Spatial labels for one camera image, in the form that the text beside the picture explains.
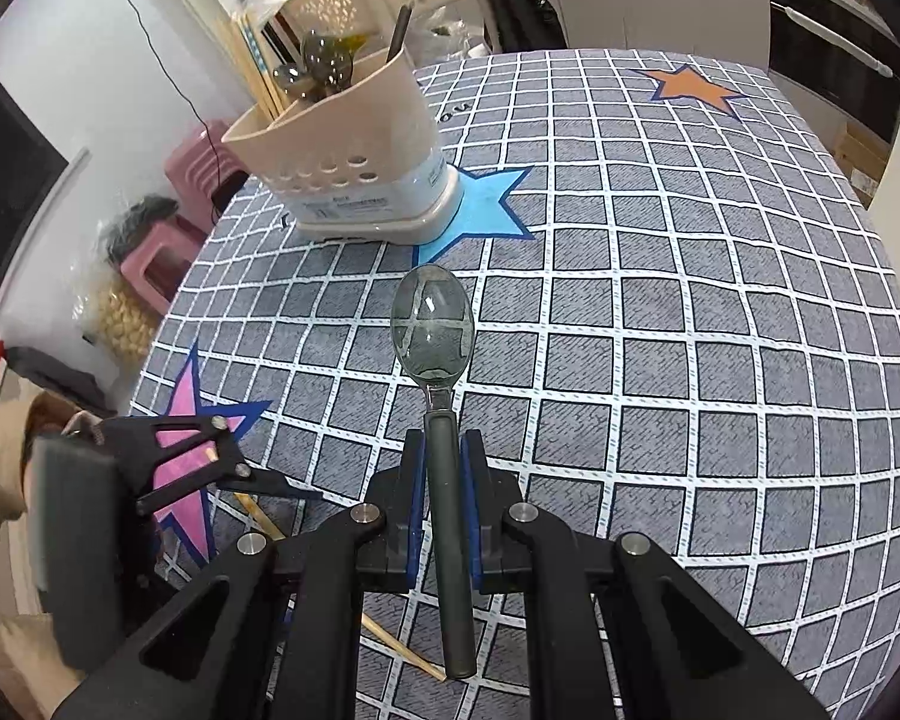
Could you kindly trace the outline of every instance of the plastic stool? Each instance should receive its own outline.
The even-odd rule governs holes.
[[[234,179],[237,186],[229,193],[233,196],[242,186],[242,182],[247,180],[247,169],[221,143],[223,133],[227,129],[226,122],[212,119],[208,122],[206,130],[202,127],[195,130],[173,150],[163,164],[163,172],[180,198],[180,215],[206,234],[213,230],[214,225],[214,192],[226,188],[230,180]],[[214,156],[213,148],[210,146],[211,139],[220,156],[219,187],[217,156]]]
[[[156,221],[120,264],[120,273],[142,300],[165,316],[201,245],[172,221]]]

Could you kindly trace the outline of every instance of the checkered tablecloth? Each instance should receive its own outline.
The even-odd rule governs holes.
[[[652,100],[634,69],[689,63],[739,119]],[[448,161],[532,166],[509,205],[533,240],[439,259],[473,298],[463,428],[530,501],[597,536],[643,530],[840,717],[900,633],[900,294],[866,211],[768,77],[659,52],[530,53],[424,69]],[[199,342],[206,401],[271,399],[250,459],[326,491],[263,501],[286,531],[359,501],[423,400],[389,305],[407,247],[300,240],[255,180],[204,245],[146,363],[160,413]],[[215,493],[224,546],[248,527]],[[192,560],[168,536],[166,570]],[[365,610],[439,662],[428,566]],[[479,674],[439,685],[362,640],[358,717],[528,716],[522,605],[475,602]]]

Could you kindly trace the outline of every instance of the screw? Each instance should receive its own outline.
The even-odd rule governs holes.
[[[517,522],[533,522],[540,515],[540,509],[532,503],[515,503],[507,511]]]
[[[375,504],[372,503],[358,503],[353,509],[350,510],[350,519],[354,522],[359,522],[361,525],[370,524],[370,522],[375,522],[377,517],[380,516],[380,509],[378,509]]]
[[[237,540],[237,549],[242,555],[256,555],[266,548],[266,536],[262,533],[244,533]]]
[[[650,540],[643,533],[624,533],[620,539],[620,546],[624,548],[624,552],[634,557],[650,552]]]

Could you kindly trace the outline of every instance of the electrical cord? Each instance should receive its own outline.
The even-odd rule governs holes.
[[[213,136],[210,134],[210,127],[207,127],[207,122],[204,122],[203,117],[197,112],[197,106],[194,105],[193,101],[187,97],[187,95],[183,94],[183,91],[180,90],[176,81],[173,80],[173,76],[168,73],[167,68],[163,64],[163,60],[160,58],[160,55],[156,52],[156,48],[154,47],[154,41],[151,40],[151,36],[149,36],[149,32],[146,31],[146,27],[144,26],[143,17],[140,15],[140,10],[137,8],[135,4],[133,4],[132,0],[126,0],[127,4],[133,9],[133,12],[137,16],[137,23],[139,23],[140,28],[144,31],[144,35],[146,36],[146,45],[149,46],[151,53],[154,55],[154,59],[156,59],[156,63],[160,66],[160,69],[163,71],[164,76],[167,76],[167,80],[170,81],[170,84],[173,85],[173,88],[176,90],[176,93],[180,95],[181,98],[187,103],[190,107],[190,110],[194,112],[194,116],[197,117],[197,121],[199,121],[203,125],[203,131],[206,133],[207,142],[210,143],[211,151],[213,151],[213,156],[217,161],[217,186],[214,191],[220,189],[221,183],[223,180],[221,179],[221,166],[220,166],[220,153],[217,151],[216,143],[213,142]],[[216,224],[220,220],[220,209],[218,209],[217,204],[213,203],[213,211],[210,214],[210,220],[213,224]]]

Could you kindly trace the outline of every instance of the oven handle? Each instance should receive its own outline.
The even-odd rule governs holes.
[[[809,32],[813,32],[818,37],[826,40],[826,42],[828,42],[830,45],[836,46],[838,49],[843,49],[850,56],[863,62],[867,67],[869,67],[869,69],[876,70],[879,74],[881,74],[881,76],[884,76],[885,79],[893,78],[893,70],[890,69],[888,65],[885,65],[869,52],[865,52],[855,43],[848,41],[847,38],[842,36],[840,33],[834,32],[832,29],[822,25],[820,22],[815,22],[809,16],[804,16],[799,12],[799,10],[794,10],[792,9],[792,7],[778,5],[776,2],[772,2],[771,5],[786,13],[787,18],[792,20],[793,23],[802,26]]]

